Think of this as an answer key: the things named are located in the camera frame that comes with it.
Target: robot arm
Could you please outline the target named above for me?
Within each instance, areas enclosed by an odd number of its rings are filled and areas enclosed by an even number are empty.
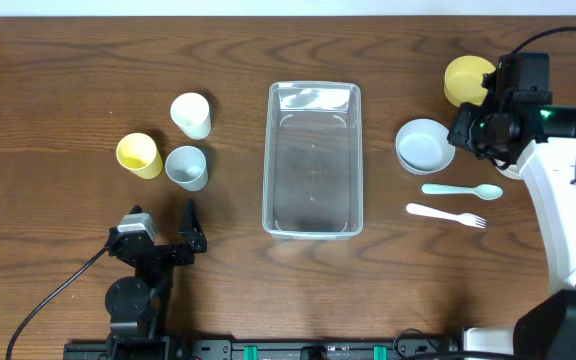
[[[459,108],[448,141],[516,164],[537,212],[551,296],[513,328],[464,332],[465,350],[576,359],[576,108],[553,106],[546,54],[512,53],[484,77],[481,106]]]
[[[546,248],[550,295],[576,286],[575,165],[574,138],[532,141],[517,161]]]

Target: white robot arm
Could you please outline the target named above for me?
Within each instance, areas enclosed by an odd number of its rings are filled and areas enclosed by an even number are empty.
[[[550,295],[576,285],[576,139],[532,141],[517,161],[546,248]]]

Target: clear plastic container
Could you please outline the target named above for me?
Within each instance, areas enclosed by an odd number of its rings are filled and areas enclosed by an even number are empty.
[[[361,93],[354,84],[270,87],[262,222],[277,239],[347,240],[363,228]]]

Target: wood grain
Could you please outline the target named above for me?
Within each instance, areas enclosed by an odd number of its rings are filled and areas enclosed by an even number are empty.
[[[142,131],[162,155],[193,144],[210,182],[192,194],[207,254],[176,273],[169,327],[237,339],[389,338],[509,326],[542,301],[546,263],[521,182],[458,151],[435,175],[408,174],[394,135],[455,114],[447,64],[491,61],[576,18],[0,19],[0,359],[14,329],[103,245],[134,204],[175,229],[191,194],[165,174],[145,181],[116,162]],[[576,105],[576,34],[540,40],[559,104]],[[363,232],[347,242],[275,241],[261,227],[267,92],[281,80],[357,84],[363,95]],[[179,94],[211,103],[213,131],[191,141],[169,118]],[[495,183],[504,197],[429,197],[424,182]],[[410,217],[408,202],[488,219],[485,231]],[[70,339],[104,339],[108,286],[131,270],[103,257],[26,328],[16,359],[58,359]]]

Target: fork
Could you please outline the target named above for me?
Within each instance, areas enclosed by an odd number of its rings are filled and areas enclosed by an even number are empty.
[[[436,210],[428,206],[413,203],[406,205],[406,211],[414,215],[453,220],[468,226],[474,226],[482,229],[486,228],[486,219],[470,213],[455,215],[445,211]]]

